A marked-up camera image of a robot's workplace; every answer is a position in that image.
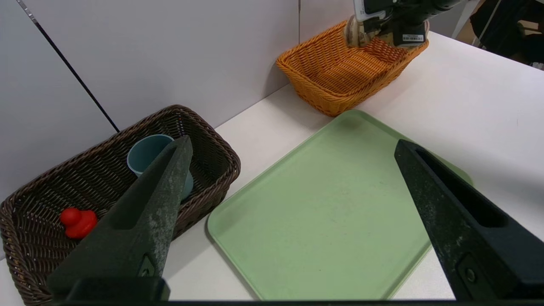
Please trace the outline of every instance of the orange wicker basket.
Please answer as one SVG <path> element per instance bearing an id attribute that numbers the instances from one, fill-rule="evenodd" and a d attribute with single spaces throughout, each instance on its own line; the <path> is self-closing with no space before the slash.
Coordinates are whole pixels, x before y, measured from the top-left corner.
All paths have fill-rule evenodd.
<path id="1" fill-rule="evenodd" d="M 346 21 L 282 54 L 276 65 L 296 93 L 328 116 L 354 108 L 396 79 L 429 42 L 409 51 L 374 39 L 364 48 L 344 42 Z"/>

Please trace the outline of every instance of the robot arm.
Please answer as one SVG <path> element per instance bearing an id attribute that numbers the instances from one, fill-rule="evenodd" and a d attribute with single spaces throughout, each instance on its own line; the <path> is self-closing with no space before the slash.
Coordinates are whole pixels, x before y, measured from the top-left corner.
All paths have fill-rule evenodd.
<path id="1" fill-rule="evenodd" d="M 461 0 L 354 0 L 355 15 L 344 36 L 350 47 L 364 47 L 374 37 L 395 47 L 415 47 L 426 41 L 428 19 Z"/>

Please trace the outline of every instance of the white wall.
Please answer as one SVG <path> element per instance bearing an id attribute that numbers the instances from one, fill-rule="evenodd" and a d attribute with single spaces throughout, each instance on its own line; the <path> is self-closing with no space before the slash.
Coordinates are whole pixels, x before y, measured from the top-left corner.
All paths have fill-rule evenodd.
<path id="1" fill-rule="evenodd" d="M 3 201 L 115 130 L 15 0 L 0 1 L 0 58 Z"/>
<path id="2" fill-rule="evenodd" d="M 300 0 L 300 42 L 348 19 L 353 0 Z"/>
<path id="3" fill-rule="evenodd" d="M 298 0 L 24 2 L 121 129 L 175 103 L 218 126 L 287 84 L 298 43 Z"/>

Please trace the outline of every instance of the brown wicker basket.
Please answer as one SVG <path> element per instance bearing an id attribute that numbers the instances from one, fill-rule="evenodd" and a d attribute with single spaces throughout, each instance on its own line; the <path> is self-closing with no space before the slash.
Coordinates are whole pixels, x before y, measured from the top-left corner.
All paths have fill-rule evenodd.
<path id="1" fill-rule="evenodd" d="M 126 156 L 138 140 L 152 134 L 189 135 L 194 188 L 180 209 L 174 237 L 211 212 L 240 173 L 240 159 L 200 116 L 187 107 L 167 107 L 105 142 L 38 176 L 0 207 L 0 230 L 9 270 L 26 305 L 51 300 L 47 276 L 76 247 L 59 222 L 67 207 L 93 210 L 103 217 L 136 180 Z"/>

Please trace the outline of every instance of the basket rim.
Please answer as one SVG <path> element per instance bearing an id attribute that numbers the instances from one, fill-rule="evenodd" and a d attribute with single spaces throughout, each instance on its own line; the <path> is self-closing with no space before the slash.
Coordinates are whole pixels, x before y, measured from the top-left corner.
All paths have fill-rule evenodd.
<path id="1" fill-rule="evenodd" d="M 228 187 L 238 177 L 240 174 L 240 158 L 235 151 L 221 137 L 221 135 L 219 135 L 215 129 L 205 122 L 198 114 L 193 112 L 190 108 L 182 105 L 167 106 L 156 113 L 141 119 L 123 131 L 112 135 L 103 142 L 92 146 L 78 155 L 71 157 L 70 159 L 38 175 L 36 178 L 9 195 L 0 204 L 0 236 L 2 237 L 3 249 L 6 254 L 6 262 L 8 263 L 11 278 L 15 283 L 15 287 L 26 305 L 48 303 L 51 298 L 50 295 L 43 292 L 41 288 L 43 286 L 38 285 L 38 280 L 36 277 L 29 273 L 30 269 L 28 268 L 28 265 L 24 259 L 25 256 L 16 234 L 16 227 L 12 215 L 16 199 L 25 194 L 29 189 L 42 185 L 50 176 L 58 175 L 58 173 L 64 171 L 66 168 L 70 168 L 73 164 L 81 161 L 89 155 L 95 155 L 107 151 L 114 143 L 129 138 L 133 131 L 140 130 L 143 127 L 151 124 L 158 117 L 173 111 L 186 113 L 190 118 L 192 118 L 194 121 L 193 123 L 196 124 L 203 133 L 207 134 L 213 139 L 213 142 L 220 148 L 220 151 L 225 154 L 229 161 L 228 168 L 225 170 L 225 172 L 221 174 L 219 178 L 217 178 L 216 181 L 210 186 L 206 187 L 198 195 L 192 197 L 188 202 L 186 202 L 185 206 L 189 206 L 191 203 L 199 202 L 202 198 L 209 196 L 209 192 L 212 190 L 220 190 L 222 186 Z M 22 275 L 22 277 L 16 277 L 15 273 Z M 38 299 L 43 298 L 43 300 L 36 302 L 35 300 L 30 299 L 29 296 L 34 296 Z"/>
<path id="2" fill-rule="evenodd" d="M 324 32 L 314 36 L 313 38 L 303 42 L 302 44 L 287 50 L 286 52 L 282 53 L 276 60 L 276 65 L 289 77 L 290 79 L 292 77 L 294 78 L 300 78 L 307 82 L 307 86 L 311 87 L 312 90 L 321 92 L 321 94 L 327 95 L 328 99 L 343 99 L 346 97 L 358 97 L 365 94 L 365 91 L 367 90 L 367 87 L 369 84 L 363 85 L 362 87 L 355 88 L 347 93 L 336 93 L 322 85 L 319 85 L 317 82 L 311 80 L 304 74 L 300 73 L 299 71 L 292 68 L 288 62 L 294 56 L 297 52 L 300 52 L 301 50 L 304 50 L 308 48 L 309 46 L 313 45 L 315 42 L 319 41 L 322 37 L 330 35 L 332 33 L 338 32 L 340 29 L 342 29 L 345 24 L 347 23 L 347 20 L 340 22 L 339 24 L 325 30 Z M 414 58 L 416 58 L 419 54 L 421 54 L 427 47 L 429 46 L 429 40 L 427 39 L 425 43 L 421 44 L 420 46 L 407 50 L 406 54 L 402 56 L 402 58 L 395 63 L 391 65 L 391 69 L 387 71 L 383 76 L 376 78 L 372 80 L 370 84 L 378 83 L 382 79 L 387 78 L 390 75 L 393 75 L 397 72 L 398 69 L 400 69 L 406 62 L 410 62 Z"/>

